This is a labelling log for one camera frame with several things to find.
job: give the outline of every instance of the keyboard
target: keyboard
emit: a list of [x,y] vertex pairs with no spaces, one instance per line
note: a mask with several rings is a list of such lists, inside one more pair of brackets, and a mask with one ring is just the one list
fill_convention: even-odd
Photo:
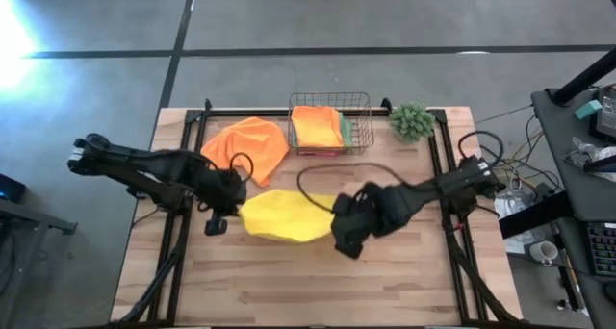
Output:
[[597,275],[616,277],[616,229],[588,225],[592,267]]

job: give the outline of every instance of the wire basket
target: wire basket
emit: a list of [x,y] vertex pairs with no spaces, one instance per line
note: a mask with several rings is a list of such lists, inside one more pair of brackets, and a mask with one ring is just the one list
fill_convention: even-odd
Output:
[[[341,134],[344,146],[314,147],[299,146],[295,126],[291,120],[297,106],[327,106],[343,114]],[[374,144],[370,97],[364,92],[293,93],[289,99],[289,146],[299,155],[337,156],[362,154]]]

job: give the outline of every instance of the artificial plant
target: artificial plant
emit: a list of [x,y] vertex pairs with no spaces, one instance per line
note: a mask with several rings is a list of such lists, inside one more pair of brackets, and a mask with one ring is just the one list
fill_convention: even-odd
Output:
[[404,141],[417,142],[434,135],[434,115],[420,103],[402,104],[390,114],[392,127]]

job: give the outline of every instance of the concrete floor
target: concrete floor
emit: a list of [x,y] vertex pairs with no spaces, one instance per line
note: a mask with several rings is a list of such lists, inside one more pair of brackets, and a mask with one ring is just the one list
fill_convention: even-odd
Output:
[[[146,148],[169,58],[6,60],[24,51],[169,50],[185,0],[0,0],[0,172],[29,187],[26,204],[79,221],[50,235],[17,313],[19,328],[101,324],[111,311],[135,200],[107,179],[71,174],[89,132]],[[194,0],[186,49],[319,46],[486,46],[613,43],[610,0]],[[24,39],[31,47],[23,46]],[[529,104],[598,52],[182,59],[171,107],[283,106],[294,91],[367,92],[374,104],[468,105],[476,119]],[[616,81],[615,76],[606,81]],[[486,122],[511,147],[531,110]],[[531,164],[555,171],[541,142]],[[512,260],[524,315],[591,327],[559,312],[557,271]]]

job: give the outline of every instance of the green towel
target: green towel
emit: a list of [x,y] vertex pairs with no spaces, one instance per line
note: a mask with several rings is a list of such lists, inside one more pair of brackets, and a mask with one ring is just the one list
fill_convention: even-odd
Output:
[[[342,113],[338,112],[338,114],[340,115],[340,134],[343,136],[343,144],[345,146],[353,146],[351,122],[347,121]],[[293,147],[299,147],[299,145],[297,145],[297,134],[295,133],[295,129],[293,129],[292,133],[291,138]]]

